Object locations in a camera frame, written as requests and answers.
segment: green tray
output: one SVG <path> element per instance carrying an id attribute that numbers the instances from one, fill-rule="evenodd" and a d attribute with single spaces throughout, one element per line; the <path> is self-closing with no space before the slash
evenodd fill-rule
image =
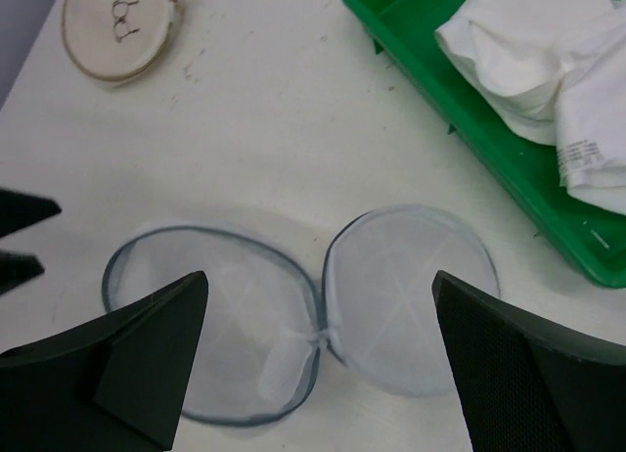
<path id="1" fill-rule="evenodd" d="M 593 282 L 626 287 L 626 217 L 571 198 L 554 148 L 514 135 L 439 50 L 465 0 L 343 0 L 560 253 Z"/>

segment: white cloth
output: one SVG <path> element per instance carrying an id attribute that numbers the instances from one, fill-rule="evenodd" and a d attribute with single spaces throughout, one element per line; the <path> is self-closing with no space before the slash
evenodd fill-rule
<path id="1" fill-rule="evenodd" d="M 565 36 L 556 107 L 561 184 L 626 214 L 626 6 Z"/>
<path id="2" fill-rule="evenodd" d="M 468 0 L 435 35 L 515 134 L 554 145 L 560 72 L 550 48 L 564 32 L 611 11 L 612 0 Z"/>

